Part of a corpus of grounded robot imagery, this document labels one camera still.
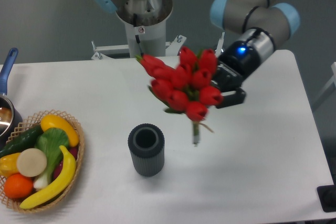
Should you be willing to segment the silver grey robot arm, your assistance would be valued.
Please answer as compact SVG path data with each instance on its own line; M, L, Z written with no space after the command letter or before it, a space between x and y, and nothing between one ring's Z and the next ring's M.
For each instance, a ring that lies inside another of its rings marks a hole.
M172 0L94 0L105 12L117 14L125 25L129 54L166 56L166 20ZM242 83L300 26L296 9L277 0L214 0L213 25L239 34L227 49L218 45L213 86L224 94L220 108L243 103Z

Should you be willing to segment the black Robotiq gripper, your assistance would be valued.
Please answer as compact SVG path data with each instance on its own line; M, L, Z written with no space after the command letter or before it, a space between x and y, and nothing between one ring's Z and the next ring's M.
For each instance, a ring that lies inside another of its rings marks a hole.
M217 68L211 85L221 92L234 91L224 95L215 107L227 108L244 103L246 92L240 88L243 82L259 67L259 54L246 41L236 41L217 58Z

